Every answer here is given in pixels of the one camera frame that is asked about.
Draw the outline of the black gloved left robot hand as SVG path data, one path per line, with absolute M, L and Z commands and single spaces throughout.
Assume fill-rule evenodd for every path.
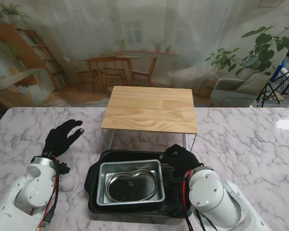
M 83 134 L 84 129 L 79 128 L 72 135 L 68 135 L 69 132 L 83 124 L 80 120 L 68 120 L 50 130 L 45 146 L 42 150 L 42 156 L 52 156 L 59 157 L 65 153 L 69 147 Z

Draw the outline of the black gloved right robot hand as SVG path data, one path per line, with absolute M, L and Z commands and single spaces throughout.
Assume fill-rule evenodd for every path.
M 168 148 L 158 160 L 161 163 L 166 192 L 180 192 L 184 175 L 202 165 L 193 153 L 177 144 Z

